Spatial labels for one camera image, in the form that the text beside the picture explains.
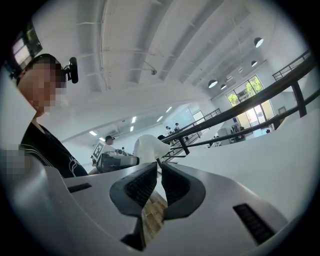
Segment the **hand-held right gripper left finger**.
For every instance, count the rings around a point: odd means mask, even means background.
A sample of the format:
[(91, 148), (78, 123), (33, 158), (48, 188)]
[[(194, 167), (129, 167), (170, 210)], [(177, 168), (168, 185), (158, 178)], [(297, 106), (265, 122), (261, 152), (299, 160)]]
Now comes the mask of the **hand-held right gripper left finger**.
[(156, 162), (138, 165), (137, 171), (115, 182), (109, 190), (110, 199), (119, 212), (137, 218), (134, 231), (120, 241), (138, 251), (146, 247), (142, 212), (157, 185), (157, 168)]

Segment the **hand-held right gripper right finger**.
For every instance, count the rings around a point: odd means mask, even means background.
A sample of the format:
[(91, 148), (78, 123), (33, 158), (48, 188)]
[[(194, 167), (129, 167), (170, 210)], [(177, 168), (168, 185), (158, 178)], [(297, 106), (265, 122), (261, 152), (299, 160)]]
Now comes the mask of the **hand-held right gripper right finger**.
[(187, 167), (170, 162), (161, 166), (161, 184), (164, 188), (167, 208), (165, 221), (186, 218), (203, 203), (206, 196), (204, 184), (187, 173)]

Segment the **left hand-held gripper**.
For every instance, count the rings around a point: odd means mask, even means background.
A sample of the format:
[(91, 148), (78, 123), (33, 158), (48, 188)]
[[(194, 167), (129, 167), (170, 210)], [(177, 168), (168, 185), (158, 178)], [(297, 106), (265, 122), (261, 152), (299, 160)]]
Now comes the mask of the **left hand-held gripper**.
[(133, 155), (120, 155), (118, 150), (109, 145), (97, 145), (92, 158), (95, 167), (92, 174), (114, 172), (129, 167), (156, 162), (171, 150), (171, 146), (157, 137), (144, 134), (134, 144)]

